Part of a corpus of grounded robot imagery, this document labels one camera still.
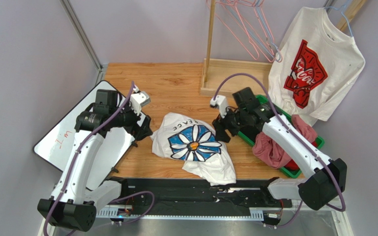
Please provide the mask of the white flower print t-shirt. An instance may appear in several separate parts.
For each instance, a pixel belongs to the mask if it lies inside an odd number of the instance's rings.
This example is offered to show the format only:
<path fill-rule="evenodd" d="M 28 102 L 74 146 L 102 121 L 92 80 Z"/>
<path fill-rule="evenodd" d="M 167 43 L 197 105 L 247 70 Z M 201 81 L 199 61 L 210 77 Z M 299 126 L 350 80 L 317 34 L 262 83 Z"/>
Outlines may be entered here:
<path fill-rule="evenodd" d="M 167 113 L 150 136 L 152 153 L 183 161 L 183 170 L 197 175 L 211 186 L 236 183 L 236 172 L 226 144 L 204 121 L 178 113 Z"/>

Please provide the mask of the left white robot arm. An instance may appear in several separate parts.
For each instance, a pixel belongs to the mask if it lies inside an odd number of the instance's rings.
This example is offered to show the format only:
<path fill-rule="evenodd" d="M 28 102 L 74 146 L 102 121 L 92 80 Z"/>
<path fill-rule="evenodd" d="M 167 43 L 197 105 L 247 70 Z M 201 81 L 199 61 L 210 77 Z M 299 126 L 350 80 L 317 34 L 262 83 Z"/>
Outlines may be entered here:
<path fill-rule="evenodd" d="M 124 128 L 135 140 L 152 135 L 151 118 L 142 118 L 142 108 L 149 104 L 149 95 L 132 86 L 127 96 L 119 98 L 117 90 L 99 89 L 95 101 L 75 120 L 73 149 L 59 182 L 48 199 L 40 199 L 38 212 L 47 227 L 61 227 L 87 232 L 97 212 L 121 195 L 122 182 L 104 180 L 95 190 L 86 192 L 87 182 L 96 155 L 109 131 Z"/>

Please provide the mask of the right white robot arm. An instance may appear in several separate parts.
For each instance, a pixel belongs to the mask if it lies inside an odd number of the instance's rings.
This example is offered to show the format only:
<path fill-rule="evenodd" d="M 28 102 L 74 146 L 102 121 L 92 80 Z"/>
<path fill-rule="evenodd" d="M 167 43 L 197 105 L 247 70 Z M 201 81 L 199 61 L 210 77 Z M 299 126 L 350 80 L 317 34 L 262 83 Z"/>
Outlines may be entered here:
<path fill-rule="evenodd" d="M 231 136 L 250 128 L 275 141 L 292 158 L 304 175 L 300 179 L 279 179 L 269 183 L 268 191 L 275 199 L 303 201 L 309 208 L 319 210 L 339 197 L 346 188 L 347 164 L 333 159 L 314 147 L 271 102 L 256 98 L 250 88 L 233 94 L 237 108 L 232 109 L 223 95 L 215 95 L 210 106 L 218 109 L 213 121 L 217 139 L 228 143 Z"/>

